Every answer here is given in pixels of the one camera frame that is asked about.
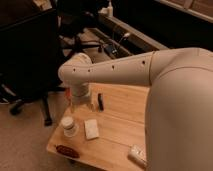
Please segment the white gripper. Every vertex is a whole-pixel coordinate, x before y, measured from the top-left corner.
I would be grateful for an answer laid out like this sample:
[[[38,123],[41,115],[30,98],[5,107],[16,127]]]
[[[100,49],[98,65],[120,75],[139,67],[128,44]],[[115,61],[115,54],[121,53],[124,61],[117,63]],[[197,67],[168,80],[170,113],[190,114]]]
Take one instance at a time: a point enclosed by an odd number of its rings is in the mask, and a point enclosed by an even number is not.
[[[70,86],[71,103],[70,110],[74,111],[81,105],[86,105],[90,110],[93,109],[92,92],[90,91],[89,84],[77,84]]]

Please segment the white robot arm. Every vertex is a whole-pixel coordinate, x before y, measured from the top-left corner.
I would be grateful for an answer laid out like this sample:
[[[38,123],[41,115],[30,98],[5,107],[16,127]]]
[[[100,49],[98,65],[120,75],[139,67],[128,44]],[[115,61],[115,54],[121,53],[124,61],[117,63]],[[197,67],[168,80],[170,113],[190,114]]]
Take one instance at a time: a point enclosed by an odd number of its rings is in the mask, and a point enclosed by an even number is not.
[[[147,86],[147,171],[213,171],[213,52],[190,47],[100,63],[84,53],[58,70],[72,90],[105,83]]]

